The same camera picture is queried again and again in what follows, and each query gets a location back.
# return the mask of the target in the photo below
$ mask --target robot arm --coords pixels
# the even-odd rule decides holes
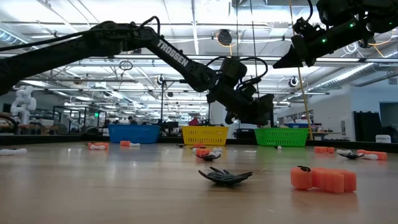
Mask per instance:
[[[363,48],[375,44],[374,33],[383,33],[398,26],[397,0],[319,0],[319,18],[326,25],[312,26],[302,17],[293,25],[297,35],[292,37],[289,52],[274,68],[314,65],[318,57],[359,41]]]
[[[232,118],[237,117],[244,123],[264,125],[267,124],[266,114],[273,110],[273,95],[252,98],[256,92],[253,84],[261,81],[260,78],[255,82],[245,81],[241,88],[235,89],[247,71],[246,66],[241,63],[242,59],[223,57],[225,59],[221,71],[214,71],[204,64],[190,60],[182,50],[168,43],[162,35],[159,35],[159,28],[156,33],[151,27],[143,24],[137,26],[133,22],[117,24],[107,21],[88,31],[67,35],[61,39],[78,35],[81,37],[0,60],[0,83],[2,83],[0,95],[7,93],[24,78],[77,60],[88,57],[111,57],[123,51],[145,47],[181,73],[195,91],[209,90],[208,102],[217,100],[227,108],[226,122],[229,124],[232,123]],[[21,47],[27,46],[5,47],[0,51]]]

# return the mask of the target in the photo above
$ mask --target black toy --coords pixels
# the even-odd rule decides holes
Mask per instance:
[[[209,162],[209,161],[213,161],[215,159],[220,158],[221,157],[221,153],[220,152],[216,152],[216,153],[210,152],[209,154],[204,155],[204,156],[199,156],[199,155],[196,155],[196,156],[201,158],[201,159],[203,159],[204,161],[208,161]]]
[[[357,158],[363,157],[365,155],[365,154],[357,155],[357,154],[353,154],[353,153],[338,153],[338,154],[347,159],[357,159]]]
[[[210,172],[209,174],[205,174],[199,170],[199,174],[204,176],[205,178],[213,181],[216,184],[220,185],[234,185],[246,180],[248,177],[253,175],[253,172],[246,172],[243,174],[230,174],[227,170],[218,170],[214,167],[210,167],[214,172]]]

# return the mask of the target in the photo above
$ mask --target white robot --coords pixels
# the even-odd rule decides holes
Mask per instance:
[[[30,112],[36,110],[36,99],[32,97],[32,92],[33,87],[21,86],[21,89],[17,90],[17,98],[11,105],[11,116],[21,124],[29,124]]]

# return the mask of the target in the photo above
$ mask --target cable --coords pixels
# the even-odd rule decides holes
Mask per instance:
[[[144,27],[146,24],[148,24],[150,21],[156,20],[157,22],[157,35],[160,35],[160,20],[157,16],[152,16],[151,18],[147,19],[146,21],[144,21],[139,27],[138,29]]]
[[[94,30],[86,30],[86,31],[76,32],[76,33],[73,33],[73,34],[68,34],[68,35],[64,35],[62,37],[56,37],[56,38],[52,38],[52,39],[48,39],[48,40],[41,40],[41,41],[32,42],[32,43],[28,43],[28,44],[20,44],[20,45],[9,46],[9,47],[1,47],[0,48],[0,52],[6,51],[6,50],[15,50],[15,49],[33,47],[33,46],[43,45],[43,44],[51,44],[51,43],[54,43],[54,42],[70,39],[72,37],[77,37],[77,36],[84,35],[84,34],[91,34],[91,33],[95,33],[95,32],[114,32],[114,31],[127,31],[127,29],[111,29],[111,30],[109,30],[109,29],[94,29]]]
[[[289,7],[290,7],[290,18],[292,19],[292,24],[293,23],[293,7],[292,7],[292,0],[289,0]],[[308,121],[308,130],[310,132],[310,140],[313,141],[313,136],[312,136],[312,128],[311,128],[311,120],[310,120],[310,113],[308,112],[308,106],[307,106],[307,97],[305,97],[305,92],[303,88],[303,81],[301,79],[301,72],[300,72],[300,67],[297,67],[298,70],[298,77],[300,79],[300,88],[301,92],[303,95],[303,100],[304,100],[304,108],[305,108],[305,114],[307,115],[307,121]]]
[[[159,20],[159,18],[157,16],[152,16],[148,20],[144,21],[138,27],[138,29],[142,28],[144,25],[148,24],[150,21],[152,21],[154,19],[157,21],[157,24],[158,24],[157,25],[157,34],[160,35],[160,20]],[[67,34],[67,35],[64,35],[62,37],[56,37],[56,38],[52,38],[52,39],[48,39],[48,40],[41,40],[41,41],[32,42],[32,43],[28,43],[28,44],[21,44],[21,45],[9,46],[9,47],[2,47],[2,48],[0,48],[0,52],[6,51],[6,50],[15,50],[15,49],[33,47],[33,46],[43,45],[43,44],[51,44],[51,43],[54,43],[54,42],[70,39],[72,37],[77,37],[77,36],[85,35],[85,34],[92,34],[92,33],[96,33],[96,32],[115,32],[115,31],[127,32],[127,31],[129,31],[129,29],[90,29],[90,30],[86,30],[86,31],[82,31],[82,32],[76,32],[76,33],[73,33],[73,34]]]
[[[307,0],[307,2],[308,2],[308,5],[310,6],[310,16],[308,17],[308,19],[307,19],[307,22],[311,19],[311,17],[312,17],[312,14],[313,14],[313,6],[312,6],[312,2],[311,2],[311,0]]]
[[[253,48],[254,48],[254,57],[256,57],[256,37],[254,35],[254,21],[253,21],[253,8],[252,8],[252,3],[250,0],[250,12],[251,12],[251,27],[252,27],[252,33],[253,33]],[[256,68],[256,79],[257,77],[257,60],[254,60],[254,66]],[[257,97],[260,98],[260,91],[259,91],[259,82],[261,82],[261,77],[259,79],[259,81],[256,81],[256,85],[257,85]]]
[[[221,58],[226,59],[227,56],[219,56],[219,57],[217,57],[217,58],[214,58],[214,59],[210,60],[210,61],[206,64],[206,66],[209,66],[211,63],[213,63],[213,62],[215,62],[215,61],[217,61],[217,60],[219,60],[219,59],[221,59]]]
[[[249,85],[258,84],[259,82],[261,82],[261,78],[264,75],[266,75],[266,73],[268,72],[268,64],[263,59],[258,58],[258,57],[247,57],[247,58],[242,58],[239,61],[245,61],[245,60],[255,60],[255,61],[258,60],[258,61],[262,62],[266,66],[266,70],[259,76],[257,76],[257,74],[256,74],[256,78],[251,78],[251,79],[248,79],[248,80],[246,80],[244,82],[242,81],[242,78],[241,78],[240,79],[241,82],[236,87],[236,89],[238,89],[238,90],[242,90],[243,88],[246,88]]]

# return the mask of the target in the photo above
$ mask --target table surface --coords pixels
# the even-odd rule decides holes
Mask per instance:
[[[313,149],[227,146],[204,162],[174,144],[89,151],[83,142],[34,144],[0,157],[0,223],[396,223],[398,156],[348,161]],[[295,190],[297,165],[353,170],[355,193]],[[198,169],[254,175],[220,187]]]

